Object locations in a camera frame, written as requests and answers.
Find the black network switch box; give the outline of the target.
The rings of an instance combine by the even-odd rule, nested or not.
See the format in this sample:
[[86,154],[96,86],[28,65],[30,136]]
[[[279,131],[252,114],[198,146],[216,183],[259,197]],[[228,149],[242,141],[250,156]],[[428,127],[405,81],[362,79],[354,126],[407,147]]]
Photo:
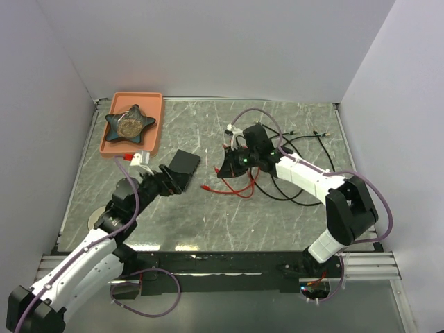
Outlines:
[[173,179],[181,192],[186,191],[200,161],[201,158],[198,155],[194,155],[193,153],[181,149],[176,151],[168,168],[173,172]]

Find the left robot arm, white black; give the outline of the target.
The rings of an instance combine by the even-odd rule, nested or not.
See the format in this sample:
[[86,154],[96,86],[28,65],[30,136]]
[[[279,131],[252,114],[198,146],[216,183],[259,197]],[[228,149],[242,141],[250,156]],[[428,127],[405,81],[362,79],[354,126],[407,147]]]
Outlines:
[[111,200],[82,242],[31,287],[18,286],[8,298],[6,327],[11,332],[63,332],[68,314],[96,288],[136,274],[137,251],[124,242],[136,219],[158,196],[183,193],[196,169],[160,165],[137,180],[125,174]]

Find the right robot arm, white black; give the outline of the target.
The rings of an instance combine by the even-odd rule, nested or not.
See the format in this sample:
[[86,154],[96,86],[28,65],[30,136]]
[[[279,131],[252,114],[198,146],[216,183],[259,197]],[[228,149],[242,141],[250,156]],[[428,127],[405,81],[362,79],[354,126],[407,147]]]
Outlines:
[[337,175],[309,163],[289,149],[275,147],[258,123],[245,130],[229,124],[225,133],[231,140],[224,148],[218,178],[236,178],[257,167],[296,185],[325,206],[326,229],[305,250],[303,268],[308,275],[321,275],[333,255],[353,244],[378,221],[375,205],[361,178]]

